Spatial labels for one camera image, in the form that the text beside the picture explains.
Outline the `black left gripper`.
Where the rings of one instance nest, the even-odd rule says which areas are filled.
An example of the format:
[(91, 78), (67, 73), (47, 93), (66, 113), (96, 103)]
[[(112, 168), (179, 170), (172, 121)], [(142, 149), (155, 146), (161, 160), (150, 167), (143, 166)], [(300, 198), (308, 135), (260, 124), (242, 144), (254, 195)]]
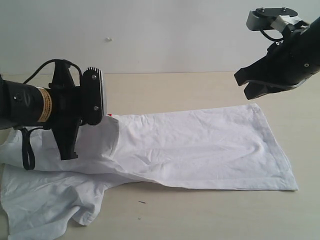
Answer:
[(60, 159), (72, 160), (78, 157), (75, 152), (78, 130), (82, 117), (81, 87), (75, 86), (70, 72), (72, 63), (65, 59), (54, 59), (54, 73), (49, 88), (52, 108), (45, 130), (52, 130)]

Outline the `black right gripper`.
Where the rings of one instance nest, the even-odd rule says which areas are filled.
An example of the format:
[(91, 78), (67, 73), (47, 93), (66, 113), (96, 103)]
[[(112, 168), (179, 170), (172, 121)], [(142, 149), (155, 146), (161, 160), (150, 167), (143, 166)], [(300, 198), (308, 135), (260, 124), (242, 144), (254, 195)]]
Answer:
[(282, 42), (234, 74), (239, 87), (246, 84), (243, 92), (248, 100), (288, 91), (320, 71), (319, 18), (308, 24), (298, 16), (278, 16), (271, 27), (282, 34)]

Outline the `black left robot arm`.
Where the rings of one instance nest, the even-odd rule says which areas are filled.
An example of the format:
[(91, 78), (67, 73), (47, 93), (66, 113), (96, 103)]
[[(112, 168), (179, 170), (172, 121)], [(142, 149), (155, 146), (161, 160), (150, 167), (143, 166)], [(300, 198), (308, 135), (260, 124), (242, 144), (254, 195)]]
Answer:
[(65, 59), (51, 59), (39, 69), (54, 63), (52, 81), (47, 88), (29, 85), (39, 70), (23, 83), (0, 80), (0, 128), (15, 128), (22, 133), (22, 158), (34, 161), (28, 127), (51, 130), (61, 160), (76, 159), (76, 138), (81, 125), (81, 90), (76, 86), (70, 67), (79, 67)]

